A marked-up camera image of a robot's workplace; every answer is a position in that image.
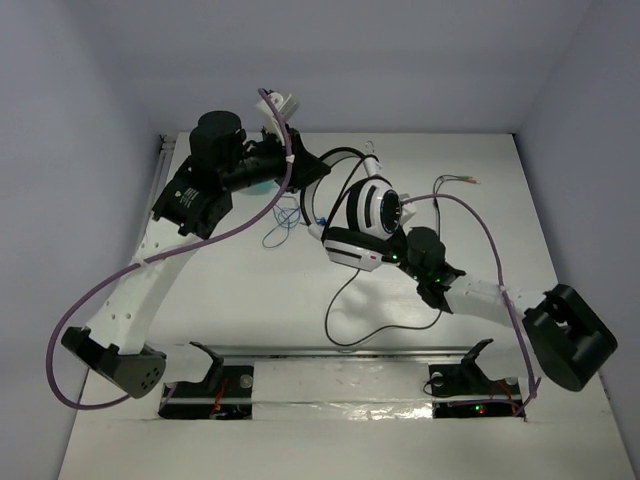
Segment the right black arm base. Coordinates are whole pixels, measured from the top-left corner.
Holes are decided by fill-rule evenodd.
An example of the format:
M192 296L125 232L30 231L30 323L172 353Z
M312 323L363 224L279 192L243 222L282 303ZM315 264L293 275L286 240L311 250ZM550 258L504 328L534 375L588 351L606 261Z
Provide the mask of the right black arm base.
M429 366L422 391L433 400L435 419L526 417L518 380L490 379L477 364L480 353L492 342L481 340L458 363Z

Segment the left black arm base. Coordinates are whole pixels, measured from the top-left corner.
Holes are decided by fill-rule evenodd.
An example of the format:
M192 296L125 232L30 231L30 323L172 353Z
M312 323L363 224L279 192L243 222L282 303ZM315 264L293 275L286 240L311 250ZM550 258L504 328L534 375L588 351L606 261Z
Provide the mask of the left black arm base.
M165 386L158 415L166 420L251 420L254 365L226 364L210 347L190 345L205 352L212 364L200 382Z

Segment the white black headphones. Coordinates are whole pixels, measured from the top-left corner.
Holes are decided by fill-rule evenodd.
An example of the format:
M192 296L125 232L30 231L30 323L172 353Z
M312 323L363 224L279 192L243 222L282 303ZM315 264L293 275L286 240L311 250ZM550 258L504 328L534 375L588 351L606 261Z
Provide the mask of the white black headphones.
M318 240L333 263L372 272L382 265L397 266L406 257L402 198L381 174L382 165L373 153L352 147L333 148L319 157L330 169L356 158L366 176L346 181L328 216L315 215L314 200L319 179L300 190L299 205L308 233Z

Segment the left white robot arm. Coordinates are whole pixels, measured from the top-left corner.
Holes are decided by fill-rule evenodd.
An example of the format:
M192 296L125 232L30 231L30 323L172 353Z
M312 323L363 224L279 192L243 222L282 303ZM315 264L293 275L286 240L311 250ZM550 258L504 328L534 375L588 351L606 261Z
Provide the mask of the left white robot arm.
M283 195L330 172L287 123L250 140L239 116L229 111L203 114L189 134L189 148L153 205L131 263L92 287L55 327L46 354L49 381L54 349L61 344L117 387L124 400L149 394L166 371L168 355L150 346L147 335L180 272L198 249L250 228L275 205L269 202L241 225L216 234L233 207L233 193L274 181Z

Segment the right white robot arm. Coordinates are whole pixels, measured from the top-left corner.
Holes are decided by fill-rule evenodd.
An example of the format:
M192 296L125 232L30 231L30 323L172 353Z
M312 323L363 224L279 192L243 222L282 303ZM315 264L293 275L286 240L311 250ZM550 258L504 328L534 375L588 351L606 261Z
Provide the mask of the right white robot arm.
M434 230L416 227L406 236L399 268L429 307L512 328L531 388L544 376L578 392L617 350L614 334L573 287L508 288L502 276L491 282L451 266L445 253Z

